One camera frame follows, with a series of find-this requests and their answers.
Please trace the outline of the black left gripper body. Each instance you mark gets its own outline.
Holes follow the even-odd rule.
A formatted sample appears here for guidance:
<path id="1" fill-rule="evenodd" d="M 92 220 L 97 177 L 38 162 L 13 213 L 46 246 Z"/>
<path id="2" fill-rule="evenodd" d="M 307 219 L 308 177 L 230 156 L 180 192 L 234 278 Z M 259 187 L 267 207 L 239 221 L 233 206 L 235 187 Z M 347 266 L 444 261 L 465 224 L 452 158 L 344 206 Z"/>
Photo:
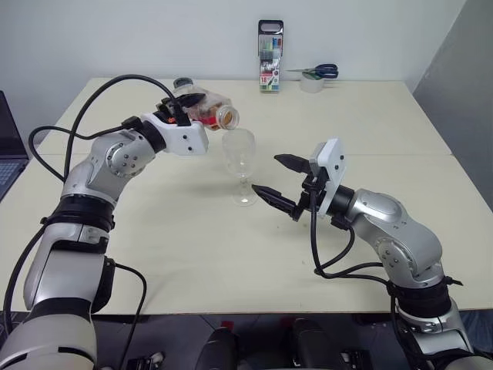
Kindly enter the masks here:
<path id="1" fill-rule="evenodd" d="M 165 98 L 156 106 L 155 116 L 167 124 L 190 124 L 189 117 L 180 105 L 180 96 L 176 100 Z"/>

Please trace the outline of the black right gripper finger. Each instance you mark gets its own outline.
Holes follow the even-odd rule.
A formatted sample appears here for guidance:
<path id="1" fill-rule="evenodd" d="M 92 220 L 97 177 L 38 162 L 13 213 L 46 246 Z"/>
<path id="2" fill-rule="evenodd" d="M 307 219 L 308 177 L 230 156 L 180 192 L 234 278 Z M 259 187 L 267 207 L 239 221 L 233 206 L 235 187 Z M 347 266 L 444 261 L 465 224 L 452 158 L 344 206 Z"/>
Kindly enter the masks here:
<path id="1" fill-rule="evenodd" d="M 277 154 L 273 157 L 287 169 L 297 173 L 310 173 L 310 162 L 293 154 Z"/>
<path id="2" fill-rule="evenodd" d="M 276 208 L 289 216 L 293 214 L 297 204 L 284 197 L 281 192 L 270 187 L 256 184 L 252 184 L 251 188 L 260 199 L 271 207 Z"/>

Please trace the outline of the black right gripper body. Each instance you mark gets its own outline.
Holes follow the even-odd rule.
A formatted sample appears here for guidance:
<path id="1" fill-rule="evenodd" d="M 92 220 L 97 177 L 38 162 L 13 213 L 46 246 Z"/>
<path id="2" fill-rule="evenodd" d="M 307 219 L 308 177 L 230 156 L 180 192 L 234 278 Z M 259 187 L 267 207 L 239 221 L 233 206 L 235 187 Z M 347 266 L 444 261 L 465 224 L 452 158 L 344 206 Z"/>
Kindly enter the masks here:
<path id="1" fill-rule="evenodd" d="M 292 220 L 298 221 L 305 210 L 311 213 L 318 210 L 321 204 L 320 199 L 324 198 L 326 182 L 327 171 L 325 169 L 320 170 L 317 175 L 307 174 L 302 183 L 303 191 L 300 199 L 291 214 Z"/>

